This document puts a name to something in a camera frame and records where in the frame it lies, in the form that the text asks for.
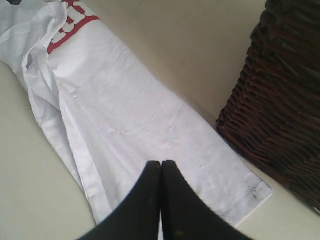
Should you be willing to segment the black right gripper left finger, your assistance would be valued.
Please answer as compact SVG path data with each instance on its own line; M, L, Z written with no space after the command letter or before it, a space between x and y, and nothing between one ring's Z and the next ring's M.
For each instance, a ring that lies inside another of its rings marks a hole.
M137 183L123 202L82 240L157 240L161 165L146 163Z

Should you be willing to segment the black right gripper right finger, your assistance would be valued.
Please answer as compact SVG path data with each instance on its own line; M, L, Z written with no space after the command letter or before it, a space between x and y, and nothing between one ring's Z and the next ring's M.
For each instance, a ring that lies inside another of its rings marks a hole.
M172 160L161 165L159 201L165 240L248 240L194 192Z

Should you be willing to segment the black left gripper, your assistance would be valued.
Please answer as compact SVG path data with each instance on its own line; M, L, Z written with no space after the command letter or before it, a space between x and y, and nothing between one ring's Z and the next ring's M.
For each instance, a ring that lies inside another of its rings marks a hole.
M19 5L23 0L9 0L11 5Z

